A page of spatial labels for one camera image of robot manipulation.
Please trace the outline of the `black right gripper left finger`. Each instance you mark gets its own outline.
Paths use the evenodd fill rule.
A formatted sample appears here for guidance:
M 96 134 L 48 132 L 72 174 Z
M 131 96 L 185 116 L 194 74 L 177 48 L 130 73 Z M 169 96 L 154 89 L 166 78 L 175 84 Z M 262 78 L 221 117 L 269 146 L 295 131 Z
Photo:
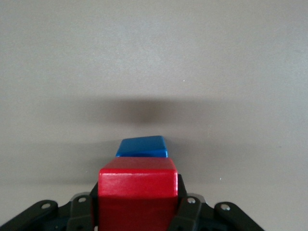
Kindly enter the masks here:
M 36 202 L 11 220 L 2 231 L 94 231 L 98 226 L 98 185 L 58 206 L 53 200 Z

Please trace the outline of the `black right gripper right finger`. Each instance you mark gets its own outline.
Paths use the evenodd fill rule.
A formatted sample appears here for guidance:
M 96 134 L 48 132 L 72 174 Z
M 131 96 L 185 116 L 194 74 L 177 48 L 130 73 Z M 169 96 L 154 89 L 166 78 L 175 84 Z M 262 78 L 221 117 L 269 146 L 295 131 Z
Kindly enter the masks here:
M 182 175 L 178 175 L 178 231 L 262 231 L 242 209 L 231 202 L 210 207 L 205 198 L 187 193 Z

